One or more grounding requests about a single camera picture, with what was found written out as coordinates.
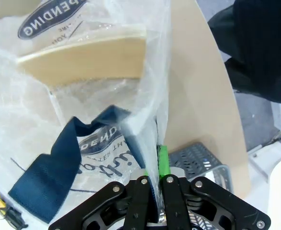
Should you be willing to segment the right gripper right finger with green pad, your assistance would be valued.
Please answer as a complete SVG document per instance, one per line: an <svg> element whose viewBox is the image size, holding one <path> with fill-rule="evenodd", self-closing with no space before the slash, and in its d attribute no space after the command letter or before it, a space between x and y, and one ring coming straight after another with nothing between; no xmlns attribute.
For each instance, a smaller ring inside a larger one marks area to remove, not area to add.
<svg viewBox="0 0 281 230"><path fill-rule="evenodd" d="M166 146L158 146L158 171L169 230L201 229L190 213L218 230L268 230L270 217L204 176L191 182L171 172Z"/></svg>

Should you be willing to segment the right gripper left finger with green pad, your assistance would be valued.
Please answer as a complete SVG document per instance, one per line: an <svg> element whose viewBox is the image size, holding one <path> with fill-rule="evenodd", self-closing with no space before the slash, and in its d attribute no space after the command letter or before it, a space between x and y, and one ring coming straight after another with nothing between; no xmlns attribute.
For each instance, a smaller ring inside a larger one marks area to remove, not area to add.
<svg viewBox="0 0 281 230"><path fill-rule="evenodd" d="M145 169L131 174L127 185L113 181L56 220L50 230L144 230L152 199Z"/></svg>

